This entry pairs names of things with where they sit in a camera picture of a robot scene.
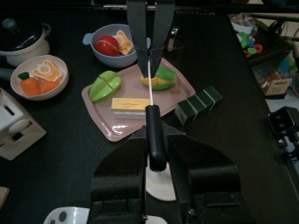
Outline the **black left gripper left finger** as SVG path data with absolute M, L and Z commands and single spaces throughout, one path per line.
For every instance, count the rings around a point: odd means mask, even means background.
M 145 129 L 140 129 L 93 172 L 88 224 L 145 224 L 145 162 Z

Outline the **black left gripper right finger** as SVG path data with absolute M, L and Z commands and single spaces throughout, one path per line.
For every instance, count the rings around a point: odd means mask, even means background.
M 163 126 L 163 134 L 179 223 L 255 224 L 231 159 L 172 126 Z

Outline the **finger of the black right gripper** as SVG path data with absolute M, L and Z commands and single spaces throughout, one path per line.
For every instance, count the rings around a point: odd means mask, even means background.
M 137 65 L 141 75 L 148 77 L 148 52 L 145 36 L 145 0 L 125 0 L 127 22 L 135 44 Z
M 163 57 L 164 41 L 173 22 L 173 0 L 156 0 L 153 15 L 153 38 L 151 48 L 151 76 L 155 76 Z

